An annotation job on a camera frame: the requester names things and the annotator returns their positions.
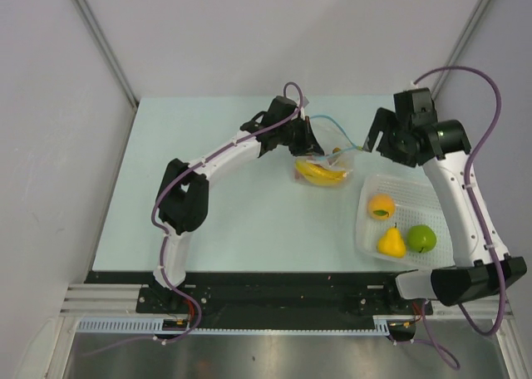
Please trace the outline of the yellow fake banana bunch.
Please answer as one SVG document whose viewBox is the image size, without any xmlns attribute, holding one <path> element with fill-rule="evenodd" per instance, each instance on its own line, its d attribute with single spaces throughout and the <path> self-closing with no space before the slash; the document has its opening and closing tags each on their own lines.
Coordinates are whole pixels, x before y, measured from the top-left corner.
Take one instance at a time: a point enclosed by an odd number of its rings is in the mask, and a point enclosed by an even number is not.
<svg viewBox="0 0 532 379">
<path fill-rule="evenodd" d="M 296 160 L 294 168 L 300 177 L 316 186 L 340 185 L 348 177 L 348 172 L 345 170 L 328 170 L 306 160 Z"/>
</svg>

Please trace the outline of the clear zip top bag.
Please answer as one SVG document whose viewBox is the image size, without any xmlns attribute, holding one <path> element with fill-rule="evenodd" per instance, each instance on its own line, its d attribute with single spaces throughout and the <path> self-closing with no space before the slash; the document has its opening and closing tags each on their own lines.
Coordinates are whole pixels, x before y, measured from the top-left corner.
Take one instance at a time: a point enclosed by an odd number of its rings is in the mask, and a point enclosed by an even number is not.
<svg viewBox="0 0 532 379">
<path fill-rule="evenodd" d="M 355 144 L 342 126 L 331 116 L 315 115 L 310 117 L 313 133 L 320 146 L 324 149 L 325 155 L 305 155 L 296 157 L 296 160 L 306 160 L 315 165 L 321 165 L 328 170 L 345 170 L 348 177 L 340 184 L 325 188 L 336 188 L 348 182 L 353 175 L 355 156 L 362 152 L 362 147 Z M 312 185 L 304 178 L 296 181 L 301 185 Z"/>
</svg>

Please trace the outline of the orange fake fruit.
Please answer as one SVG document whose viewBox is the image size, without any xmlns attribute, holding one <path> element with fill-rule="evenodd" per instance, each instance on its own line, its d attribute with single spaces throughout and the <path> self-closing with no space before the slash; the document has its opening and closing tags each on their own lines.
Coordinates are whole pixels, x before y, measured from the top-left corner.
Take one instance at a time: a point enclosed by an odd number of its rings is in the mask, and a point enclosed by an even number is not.
<svg viewBox="0 0 532 379">
<path fill-rule="evenodd" d="M 375 194 L 367 202 L 369 216 L 376 220 L 388 220 L 396 212 L 396 204 L 389 194 Z"/>
</svg>

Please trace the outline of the green fake apple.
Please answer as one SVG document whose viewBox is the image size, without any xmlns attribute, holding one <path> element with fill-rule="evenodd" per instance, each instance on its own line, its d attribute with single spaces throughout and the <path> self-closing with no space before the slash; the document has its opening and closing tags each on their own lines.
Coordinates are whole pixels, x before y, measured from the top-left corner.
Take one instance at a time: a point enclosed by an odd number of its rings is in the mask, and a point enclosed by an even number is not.
<svg viewBox="0 0 532 379">
<path fill-rule="evenodd" d="M 437 245 L 437 237 L 429 226 L 418 224 L 408 229 L 406 245 L 413 252 L 428 253 Z"/>
</svg>

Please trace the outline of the yellow fake pear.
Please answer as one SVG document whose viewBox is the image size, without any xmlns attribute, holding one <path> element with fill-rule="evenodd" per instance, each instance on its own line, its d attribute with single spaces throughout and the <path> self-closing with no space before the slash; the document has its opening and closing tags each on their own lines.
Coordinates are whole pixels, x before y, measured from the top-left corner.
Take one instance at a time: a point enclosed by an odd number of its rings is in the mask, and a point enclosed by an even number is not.
<svg viewBox="0 0 532 379">
<path fill-rule="evenodd" d="M 377 241 L 377 252 L 393 258 L 404 258 L 407 247 L 396 225 L 389 228 Z"/>
</svg>

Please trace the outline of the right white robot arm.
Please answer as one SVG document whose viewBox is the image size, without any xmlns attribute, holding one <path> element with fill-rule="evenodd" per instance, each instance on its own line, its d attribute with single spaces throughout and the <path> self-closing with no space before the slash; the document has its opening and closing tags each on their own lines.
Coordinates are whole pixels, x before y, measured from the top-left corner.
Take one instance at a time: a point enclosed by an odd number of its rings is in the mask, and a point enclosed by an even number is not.
<svg viewBox="0 0 532 379">
<path fill-rule="evenodd" d="M 407 167 L 420 166 L 436 192 L 451 236 L 453 261 L 432 270 L 400 273 L 383 293 L 385 307 L 404 313 L 414 299 L 437 300 L 447 307 L 504 294 L 527 272 L 500 239 L 481 195 L 465 128 L 457 120 L 439 121 L 427 88 L 394 94 L 394 110 L 377 110 L 363 144 Z"/>
</svg>

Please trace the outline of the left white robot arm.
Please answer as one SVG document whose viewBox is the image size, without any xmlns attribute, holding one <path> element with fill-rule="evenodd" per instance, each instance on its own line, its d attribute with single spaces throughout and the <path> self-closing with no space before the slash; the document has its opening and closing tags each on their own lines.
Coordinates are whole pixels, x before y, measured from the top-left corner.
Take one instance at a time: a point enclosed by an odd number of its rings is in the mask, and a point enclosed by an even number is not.
<svg viewBox="0 0 532 379">
<path fill-rule="evenodd" d="M 163 231 L 163 241 L 150 285 L 155 303 L 164 311 L 172 313 L 182 302 L 192 302 L 178 287 L 185 280 L 192 233 L 207 217 L 209 192 L 217 180 L 279 145 L 296 157 L 324 155 L 304 114 L 307 104 L 306 97 L 293 101 L 275 96 L 267 110 L 243 123 L 217 150 L 191 162 L 174 159 L 166 166 L 151 213 L 152 224 Z"/>
</svg>

